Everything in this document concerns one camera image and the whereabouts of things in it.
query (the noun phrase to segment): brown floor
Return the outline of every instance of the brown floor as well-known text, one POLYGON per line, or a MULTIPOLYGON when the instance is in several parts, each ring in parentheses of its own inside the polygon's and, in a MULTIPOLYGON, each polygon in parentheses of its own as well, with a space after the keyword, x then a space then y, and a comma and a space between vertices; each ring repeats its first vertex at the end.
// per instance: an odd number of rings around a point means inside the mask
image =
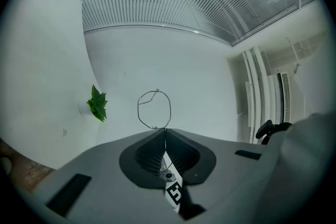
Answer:
POLYGON ((52 168, 33 162, 21 155, 1 139, 0 157, 8 158, 12 163, 12 169, 8 176, 13 184, 30 193, 46 176, 54 171, 52 168))

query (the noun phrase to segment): white pot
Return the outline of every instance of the white pot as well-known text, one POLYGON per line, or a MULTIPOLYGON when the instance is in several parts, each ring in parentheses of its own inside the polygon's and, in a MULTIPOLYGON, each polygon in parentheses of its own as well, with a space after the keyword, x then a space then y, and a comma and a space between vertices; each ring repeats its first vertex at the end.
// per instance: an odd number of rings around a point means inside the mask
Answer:
POLYGON ((85 115, 92 115, 92 112, 90 111, 90 106, 89 104, 86 104, 85 101, 79 102, 78 103, 78 110, 80 114, 85 114, 85 115))

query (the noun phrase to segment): metal wire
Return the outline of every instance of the metal wire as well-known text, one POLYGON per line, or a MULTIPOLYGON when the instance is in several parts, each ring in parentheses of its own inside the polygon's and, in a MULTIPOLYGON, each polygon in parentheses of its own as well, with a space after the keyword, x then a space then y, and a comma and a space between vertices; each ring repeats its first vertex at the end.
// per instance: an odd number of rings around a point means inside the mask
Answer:
POLYGON ((155 129, 166 128, 167 125, 169 124, 171 118, 172 118, 172 107, 171 107, 171 104, 170 104, 170 99, 169 99, 169 97, 167 96, 167 94, 165 94, 164 92, 160 91, 159 89, 156 89, 156 91, 149 91, 149 92, 143 94, 142 96, 140 96, 140 98, 138 99, 138 119, 139 119, 139 121, 141 121, 144 125, 146 125, 148 128, 150 128, 150 129, 154 129, 154 130, 155 130, 155 129), (148 94, 148 93, 150 93, 150 92, 154 92, 154 94, 153 94, 151 100, 146 101, 146 102, 139 103, 139 102, 140 102, 140 99, 143 98, 146 94, 148 94), (158 92, 163 93, 163 94, 167 97, 167 99, 168 99, 168 102, 169 102, 169 120, 168 120, 167 124, 166 124, 165 126, 163 126, 163 127, 150 127, 150 126, 148 126, 147 124, 145 124, 145 123, 140 119, 140 115, 139 115, 139 106, 142 105, 142 104, 147 104, 147 103, 151 102, 151 101, 153 100, 154 96, 155 96, 158 92))

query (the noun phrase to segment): white tabletop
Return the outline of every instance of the white tabletop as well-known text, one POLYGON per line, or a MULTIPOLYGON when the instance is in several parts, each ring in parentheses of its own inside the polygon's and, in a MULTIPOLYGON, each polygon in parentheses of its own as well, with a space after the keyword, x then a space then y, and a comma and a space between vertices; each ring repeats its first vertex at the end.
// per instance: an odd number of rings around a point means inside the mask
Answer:
POLYGON ((13 0, 0 28, 1 138, 60 168, 96 144, 99 121, 79 113, 94 84, 79 0, 13 0))

